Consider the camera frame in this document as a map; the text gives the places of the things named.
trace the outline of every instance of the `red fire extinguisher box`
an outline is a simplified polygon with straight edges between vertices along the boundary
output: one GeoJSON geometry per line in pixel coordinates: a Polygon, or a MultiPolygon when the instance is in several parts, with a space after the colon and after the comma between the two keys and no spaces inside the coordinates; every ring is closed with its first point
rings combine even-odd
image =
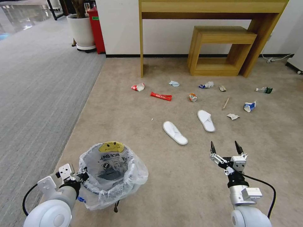
{"type": "Polygon", "coordinates": [[[87,13],[89,14],[89,20],[91,21],[92,33],[94,35],[97,53],[105,54],[105,46],[104,46],[97,8],[94,7],[91,10],[88,10],[87,13]]]}

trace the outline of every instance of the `potted plant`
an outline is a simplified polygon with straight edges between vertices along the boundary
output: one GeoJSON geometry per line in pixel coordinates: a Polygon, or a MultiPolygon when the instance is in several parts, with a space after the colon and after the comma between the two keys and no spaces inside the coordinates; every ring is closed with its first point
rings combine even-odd
{"type": "Polygon", "coordinates": [[[85,15],[84,0],[71,0],[76,14],[67,16],[69,27],[74,37],[74,44],[78,50],[95,49],[94,36],[89,17],[85,15]]]}

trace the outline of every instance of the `crumpled paper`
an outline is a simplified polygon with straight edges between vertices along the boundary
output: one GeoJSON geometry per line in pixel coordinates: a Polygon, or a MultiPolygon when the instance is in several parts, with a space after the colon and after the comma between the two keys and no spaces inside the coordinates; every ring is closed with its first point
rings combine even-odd
{"type": "Polygon", "coordinates": [[[235,114],[233,114],[233,113],[230,113],[230,114],[228,114],[228,115],[226,115],[227,117],[230,117],[232,120],[236,120],[237,118],[239,118],[239,116],[238,115],[235,115],[235,114]]]}
{"type": "Polygon", "coordinates": [[[180,85],[178,82],[172,80],[168,84],[172,85],[173,87],[178,87],[180,85]]]}
{"type": "Polygon", "coordinates": [[[201,84],[198,87],[202,88],[202,89],[205,89],[205,88],[210,88],[210,87],[213,87],[213,86],[214,86],[214,82],[208,81],[206,84],[201,84]]]}
{"type": "Polygon", "coordinates": [[[226,91],[226,88],[225,88],[223,85],[221,85],[221,86],[219,87],[219,89],[220,89],[220,91],[226,91]]]}

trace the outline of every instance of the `power cord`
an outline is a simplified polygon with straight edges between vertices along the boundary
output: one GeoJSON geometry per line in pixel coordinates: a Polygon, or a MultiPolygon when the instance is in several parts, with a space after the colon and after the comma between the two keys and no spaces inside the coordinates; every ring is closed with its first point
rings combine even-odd
{"type": "Polygon", "coordinates": [[[265,46],[264,46],[264,48],[263,48],[263,51],[262,51],[261,55],[262,55],[262,58],[264,58],[265,60],[267,60],[267,63],[272,63],[272,62],[274,62],[274,61],[279,61],[279,60],[282,60],[282,59],[284,59],[284,58],[286,58],[286,57],[292,55],[292,54],[288,54],[288,55],[285,55],[284,57],[278,58],[278,59],[274,59],[273,57],[267,58],[267,57],[264,57],[264,54],[263,54],[263,53],[264,53],[264,50],[265,50],[265,46]]]}
{"type": "Polygon", "coordinates": [[[275,188],[274,188],[271,184],[269,184],[269,183],[267,183],[267,182],[265,182],[265,181],[263,181],[263,180],[259,180],[259,179],[257,179],[257,178],[254,178],[254,177],[250,177],[250,176],[248,176],[248,175],[245,175],[245,174],[243,174],[243,173],[241,173],[241,172],[235,170],[233,167],[232,167],[232,169],[233,169],[234,171],[236,171],[237,173],[241,174],[241,175],[244,176],[244,177],[247,177],[247,178],[250,178],[250,179],[252,179],[252,180],[261,182],[261,183],[263,183],[263,184],[266,184],[267,186],[271,187],[271,189],[274,191],[274,196],[273,196],[273,198],[272,198],[271,206],[270,206],[269,211],[268,211],[268,214],[267,214],[267,217],[268,217],[268,219],[269,219],[269,218],[270,218],[270,215],[271,215],[271,211],[272,211],[272,209],[273,209],[273,207],[274,207],[274,204],[275,204],[275,201],[276,201],[276,190],[275,190],[275,188]]]}
{"type": "Polygon", "coordinates": [[[37,187],[38,184],[35,184],[34,186],[32,186],[28,192],[25,194],[24,198],[23,198],[23,202],[22,202],[22,209],[23,209],[23,212],[26,216],[28,216],[28,212],[26,211],[26,208],[25,208],[25,201],[26,201],[26,197],[28,196],[28,194],[35,188],[37,187]]]}

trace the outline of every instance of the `wooden stick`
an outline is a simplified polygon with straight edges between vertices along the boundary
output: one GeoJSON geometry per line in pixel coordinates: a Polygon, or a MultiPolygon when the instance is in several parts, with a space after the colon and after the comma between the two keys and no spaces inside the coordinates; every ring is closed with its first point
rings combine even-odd
{"type": "Polygon", "coordinates": [[[226,107],[226,105],[227,105],[228,101],[229,101],[229,97],[227,98],[227,100],[226,100],[226,102],[225,102],[225,104],[224,104],[224,106],[223,106],[222,110],[224,110],[224,109],[225,109],[225,107],[226,107]]]}

